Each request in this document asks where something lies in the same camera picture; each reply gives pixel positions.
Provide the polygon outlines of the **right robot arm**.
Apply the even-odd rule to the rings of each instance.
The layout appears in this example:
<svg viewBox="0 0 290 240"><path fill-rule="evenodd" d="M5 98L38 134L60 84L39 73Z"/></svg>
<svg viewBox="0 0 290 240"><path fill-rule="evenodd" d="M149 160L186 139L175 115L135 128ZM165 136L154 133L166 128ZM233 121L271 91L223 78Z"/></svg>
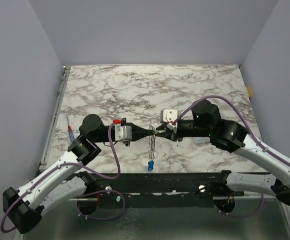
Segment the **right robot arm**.
<svg viewBox="0 0 290 240"><path fill-rule="evenodd" d="M215 182L215 191L222 196L229 192L254 192L276 197L290 206L290 158L259 140L250 128L221 118L219 108L204 99L190 107L191 120L183 120L175 109L160 112L161 126L157 136L171 141L205 137L218 149L242 156L265 173L225 171L225 178Z"/></svg>

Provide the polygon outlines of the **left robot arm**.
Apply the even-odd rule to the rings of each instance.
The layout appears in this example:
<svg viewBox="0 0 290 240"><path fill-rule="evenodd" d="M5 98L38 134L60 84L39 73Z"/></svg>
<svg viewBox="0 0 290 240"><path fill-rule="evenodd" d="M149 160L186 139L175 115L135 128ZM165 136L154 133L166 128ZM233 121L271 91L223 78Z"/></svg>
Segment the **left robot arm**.
<svg viewBox="0 0 290 240"><path fill-rule="evenodd" d="M80 195L86 198L92 196L95 185L89 180L81 179L80 176L63 184L63 181L80 169L108 180L116 180L121 174L116 153L113 154L118 171L116 176L104 175L87 166L101 152L97 143L109 143L114 152L114 143L122 142L129 145L130 142L155 135L154 130L139 127L127 122L125 118L115 119L110 125L104 125L96 114L90 114L83 119L79 132L79 136L49 168L18 189L10 187L4 191L4 216L1 222L3 233L9 232L4 228L6 219L14 224L14 229L24 234L32 230L41 221L43 212L57 201Z"/></svg>

